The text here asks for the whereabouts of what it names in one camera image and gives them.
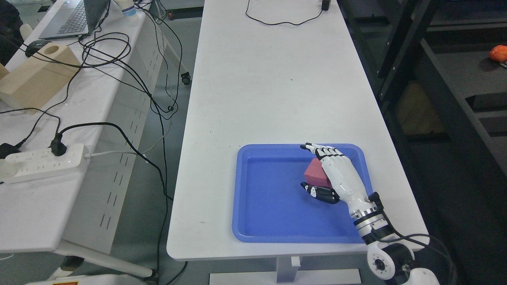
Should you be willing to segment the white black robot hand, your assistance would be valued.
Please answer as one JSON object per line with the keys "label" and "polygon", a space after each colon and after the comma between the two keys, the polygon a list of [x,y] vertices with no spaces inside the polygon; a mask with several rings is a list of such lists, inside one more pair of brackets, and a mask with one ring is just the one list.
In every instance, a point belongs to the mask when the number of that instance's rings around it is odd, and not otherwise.
{"label": "white black robot hand", "polygon": [[370,202],[364,183],[353,163],[344,153],[331,146],[312,143],[302,144],[299,147],[315,154],[332,188],[340,200],[346,202],[351,215],[377,208],[373,202]]}

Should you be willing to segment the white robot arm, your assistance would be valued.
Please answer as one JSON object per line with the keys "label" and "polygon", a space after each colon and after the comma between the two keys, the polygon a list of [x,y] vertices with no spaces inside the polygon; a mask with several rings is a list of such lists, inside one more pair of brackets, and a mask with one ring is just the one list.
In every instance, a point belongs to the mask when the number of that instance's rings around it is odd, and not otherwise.
{"label": "white robot arm", "polygon": [[354,226],[366,244],[366,262],[386,285],[438,285],[436,275],[421,267],[407,242],[395,233],[385,215],[379,194],[368,196],[369,206],[351,213]]}

